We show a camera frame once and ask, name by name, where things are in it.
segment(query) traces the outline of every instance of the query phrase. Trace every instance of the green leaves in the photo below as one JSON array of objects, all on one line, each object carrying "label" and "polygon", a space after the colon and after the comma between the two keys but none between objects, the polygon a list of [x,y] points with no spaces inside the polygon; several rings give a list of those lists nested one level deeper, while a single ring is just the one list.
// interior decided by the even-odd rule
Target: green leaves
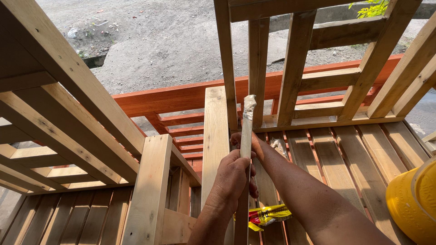
[{"label": "green leaves", "polygon": [[[365,17],[374,17],[378,15],[383,15],[386,12],[386,9],[388,8],[388,1],[387,0],[367,0],[366,3],[369,3],[369,8],[363,8],[360,11],[358,11],[357,18],[365,18]],[[348,6],[348,9],[351,8],[351,6],[354,3],[351,3]]]}]

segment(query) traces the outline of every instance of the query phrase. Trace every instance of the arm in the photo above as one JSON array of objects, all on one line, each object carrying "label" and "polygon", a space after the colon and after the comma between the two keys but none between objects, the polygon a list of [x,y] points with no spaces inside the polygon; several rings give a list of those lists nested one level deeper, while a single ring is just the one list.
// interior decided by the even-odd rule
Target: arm
[{"label": "arm", "polygon": [[[240,139],[240,133],[235,133],[230,141],[236,145]],[[314,244],[393,244],[340,194],[297,165],[290,164],[254,133],[252,148],[274,182],[280,199]]]},{"label": "arm", "polygon": [[[218,167],[214,185],[194,225],[188,245],[224,243],[224,235],[230,219],[238,206],[245,183],[245,169],[251,167],[251,176],[256,175],[249,158],[239,158],[240,150],[233,150],[224,157]],[[257,198],[257,187],[250,179],[250,195]]]}]

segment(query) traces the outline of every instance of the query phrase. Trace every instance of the wooden plank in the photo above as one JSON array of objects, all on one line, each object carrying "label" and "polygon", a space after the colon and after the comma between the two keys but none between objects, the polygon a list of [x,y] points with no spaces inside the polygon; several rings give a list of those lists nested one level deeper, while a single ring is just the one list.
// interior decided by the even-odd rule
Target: wooden plank
[{"label": "wooden plank", "polygon": [[80,236],[79,245],[98,244],[112,193],[112,188],[95,192],[82,235]]},{"label": "wooden plank", "polygon": [[316,13],[316,10],[310,10],[291,14],[277,112],[279,126],[290,125],[292,122]]},{"label": "wooden plank", "polygon": [[19,89],[33,88],[37,86],[57,83],[47,71],[14,76],[0,79],[0,92],[14,91]]},{"label": "wooden plank", "polygon": [[40,195],[27,197],[18,212],[13,224],[11,225],[8,233],[6,234],[3,244],[8,245],[20,245],[26,234],[27,228],[35,216],[35,213],[41,202]]},{"label": "wooden plank", "polygon": [[161,244],[164,237],[162,226],[171,146],[171,137],[167,134],[150,136],[145,140],[144,157],[141,160],[127,217],[124,245]]},{"label": "wooden plank", "polygon": [[21,206],[23,206],[24,200],[26,199],[26,196],[21,195],[18,199],[17,203],[15,204],[14,208],[11,210],[9,217],[3,222],[2,229],[0,230],[0,244],[2,244],[5,235],[9,232],[10,227],[12,223],[15,221],[16,216],[18,215],[18,212],[21,209]]},{"label": "wooden plank", "polygon": [[144,136],[36,2],[19,4],[13,0],[2,0],[0,20],[3,27],[55,80],[61,81],[130,153],[140,158]]},{"label": "wooden plank", "polygon": [[67,187],[60,185],[59,183],[48,179],[46,176],[50,172],[49,167],[37,168],[37,169],[29,169],[20,164],[15,163],[10,160],[10,157],[15,153],[17,149],[9,144],[0,145],[0,159],[3,166],[6,166],[10,169],[13,169],[36,182],[42,183],[44,185],[50,186],[54,189],[66,189]]},{"label": "wooden plank", "polygon": [[125,180],[135,182],[139,164],[60,84],[14,94]]},{"label": "wooden plank", "polygon": [[21,245],[39,245],[60,198],[61,194],[47,194],[42,197],[41,204],[27,229]]},{"label": "wooden plank", "polygon": [[[257,136],[259,137],[259,139],[266,142],[264,133],[259,133],[257,134]],[[269,177],[269,175],[262,167],[260,161],[257,158],[253,158],[252,162],[254,164],[254,167],[256,168],[255,182],[257,185],[257,190],[259,192],[259,197],[257,198],[258,205],[256,208],[279,205],[279,197],[277,195],[277,190],[271,177]],[[282,222],[274,222],[262,228],[264,229],[264,231],[261,232],[263,244],[286,244],[286,237]]]},{"label": "wooden plank", "polygon": [[359,75],[359,68],[303,74],[300,92],[354,85]]},{"label": "wooden plank", "polygon": [[82,191],[77,195],[74,209],[61,238],[61,244],[77,244],[79,242],[94,194],[95,191]]},{"label": "wooden plank", "polygon": [[253,112],[253,127],[255,128],[262,125],[268,35],[269,18],[248,22],[248,94],[256,95],[257,109]]},{"label": "wooden plank", "polygon": [[366,216],[365,209],[359,198],[356,187],[347,166],[342,160],[334,137],[329,128],[317,128],[309,130],[310,137],[315,147],[318,160],[324,172],[327,185],[337,193],[341,194],[363,215]]},{"label": "wooden plank", "polygon": [[201,211],[201,187],[191,188],[191,217],[198,218]]},{"label": "wooden plank", "polygon": [[313,26],[309,50],[365,44],[377,41],[386,17],[327,22]]},{"label": "wooden plank", "polygon": [[406,116],[434,86],[436,86],[436,55],[433,56],[430,62],[406,89],[401,98],[393,106],[392,112],[396,116]]},{"label": "wooden plank", "polygon": [[353,118],[420,4],[420,0],[398,0],[388,5],[385,12],[386,23],[378,40],[369,44],[362,58],[359,65],[361,74],[356,84],[348,87],[342,100],[345,107],[338,120]]},{"label": "wooden plank", "polygon": [[187,174],[189,178],[189,186],[190,187],[200,187],[201,179],[192,169],[191,165],[183,158],[183,155],[177,150],[177,148],[172,145],[171,146],[171,166],[178,166],[183,169],[183,171]]},{"label": "wooden plank", "polygon": [[163,222],[162,244],[187,243],[197,219],[165,208]]},{"label": "wooden plank", "polygon": [[[403,54],[391,55],[378,74],[374,84],[382,85],[389,77]],[[340,62],[328,65],[306,67],[303,74],[340,70],[347,68],[358,68],[361,60]],[[265,100],[278,99],[282,85],[282,71],[268,72],[265,81]],[[121,106],[129,117],[143,116],[145,112],[167,113],[191,109],[204,108],[204,90],[206,88],[223,86],[224,80],[209,82],[196,82],[186,85],[178,85],[167,88],[157,88],[139,92],[131,92],[113,95],[112,97]],[[248,76],[235,78],[236,102],[241,103],[248,95]],[[311,94],[299,92],[299,95]]]},{"label": "wooden plank", "polygon": [[178,115],[178,116],[166,116],[161,117],[160,122],[164,126],[174,126],[189,123],[200,123],[204,121],[204,112]]},{"label": "wooden plank", "polygon": [[403,122],[383,123],[380,126],[408,170],[423,165],[430,158]]},{"label": "wooden plank", "polygon": [[63,133],[12,92],[0,93],[0,113],[34,138],[43,141],[62,157],[106,184],[115,184],[120,176],[85,148]]},{"label": "wooden plank", "polygon": [[323,182],[306,131],[304,129],[298,129],[288,130],[285,133],[292,162],[304,171],[310,173],[317,180]]},{"label": "wooden plank", "polygon": [[27,168],[52,167],[71,164],[47,146],[17,149],[10,159]]},{"label": "wooden plank", "polygon": [[277,126],[277,115],[267,115],[263,117],[263,125],[260,129],[254,129],[255,133],[262,132],[274,132],[278,130],[294,130],[294,129],[310,129],[332,126],[346,126],[357,124],[369,124],[369,123],[390,123],[398,122],[404,119],[404,117],[395,117],[392,113],[389,113],[384,118],[369,119],[366,115],[367,106],[361,106],[352,120],[337,121],[336,117],[323,116],[323,117],[310,117],[310,118],[298,118],[292,121],[291,125]]},{"label": "wooden plank", "polygon": [[180,136],[188,136],[188,135],[195,135],[195,134],[203,134],[204,126],[193,126],[193,127],[186,127],[186,128],[178,128],[178,129],[170,129],[168,130],[168,133],[172,137],[180,137]]},{"label": "wooden plank", "polygon": [[236,115],[235,74],[233,73],[232,30],[228,3],[214,0],[215,18],[217,22],[218,41],[221,54],[222,72],[224,76],[225,96],[227,98],[227,118],[230,131],[238,130]]},{"label": "wooden plank", "polygon": [[403,162],[378,124],[359,125],[358,131],[387,184],[396,176],[407,172]]},{"label": "wooden plank", "polygon": [[436,54],[436,14],[421,28],[368,108],[369,118],[384,117]]},{"label": "wooden plank", "polygon": [[[225,88],[207,88],[205,97],[201,208],[209,196],[221,159],[230,153]],[[233,244],[233,220],[227,227],[225,244]]]},{"label": "wooden plank", "polygon": [[0,117],[0,144],[17,143],[34,140],[33,137]]},{"label": "wooden plank", "polygon": [[100,245],[119,245],[123,235],[132,187],[114,188]]},{"label": "wooden plank", "polygon": [[304,1],[287,1],[287,0],[231,0],[230,5],[230,20],[231,22],[255,20],[266,17],[271,17],[280,14],[288,14],[302,12],[307,10],[318,9],[350,3],[350,0],[316,0],[310,2]]},{"label": "wooden plank", "polygon": [[336,140],[362,193],[371,218],[395,244],[414,244],[392,220],[386,206],[386,186],[353,126],[334,127]]},{"label": "wooden plank", "polygon": [[422,141],[427,142],[427,141],[431,141],[431,140],[436,140],[436,132],[433,132],[427,136],[425,136]]},{"label": "wooden plank", "polygon": [[319,116],[336,116],[344,108],[341,101],[329,103],[317,103],[307,105],[295,105],[294,118],[307,118]]},{"label": "wooden plank", "polygon": [[97,181],[79,167],[54,168],[47,178],[60,184]]}]

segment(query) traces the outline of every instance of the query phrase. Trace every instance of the yellow glue package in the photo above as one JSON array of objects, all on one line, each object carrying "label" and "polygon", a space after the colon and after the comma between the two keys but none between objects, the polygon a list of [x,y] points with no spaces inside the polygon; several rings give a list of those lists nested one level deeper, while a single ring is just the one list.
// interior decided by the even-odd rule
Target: yellow glue package
[{"label": "yellow glue package", "polygon": [[273,222],[281,222],[292,218],[291,211],[288,210],[285,204],[250,209],[248,216],[248,227],[254,231],[263,231],[257,225],[267,226]]}]

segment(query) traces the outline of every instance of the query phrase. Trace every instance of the concrete ground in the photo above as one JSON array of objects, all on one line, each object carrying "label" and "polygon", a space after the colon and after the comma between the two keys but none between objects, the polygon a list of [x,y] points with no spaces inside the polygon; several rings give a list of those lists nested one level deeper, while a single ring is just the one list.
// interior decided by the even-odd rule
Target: concrete ground
[{"label": "concrete ground", "polygon": [[[107,54],[104,65],[92,69],[92,72],[112,95],[222,78],[212,0],[37,2],[61,33],[68,33],[74,27],[109,21],[90,31],[92,35],[89,38],[78,35],[78,39],[67,37],[67,40],[76,50],[92,55]],[[405,52],[425,22],[412,20],[393,54]],[[284,58],[287,32],[282,30],[269,34],[267,72],[283,69],[283,62],[275,61]],[[232,34],[235,76],[247,75],[247,23],[233,23]],[[310,51],[306,66],[360,59],[365,49],[366,45],[356,45]],[[267,101],[265,112],[269,112],[270,106],[271,102]],[[436,131],[435,114],[436,91],[432,89],[406,119],[417,134],[424,137]],[[144,117],[134,120],[147,135],[157,134]],[[0,188],[0,229],[4,229],[4,222],[18,196]]]}]

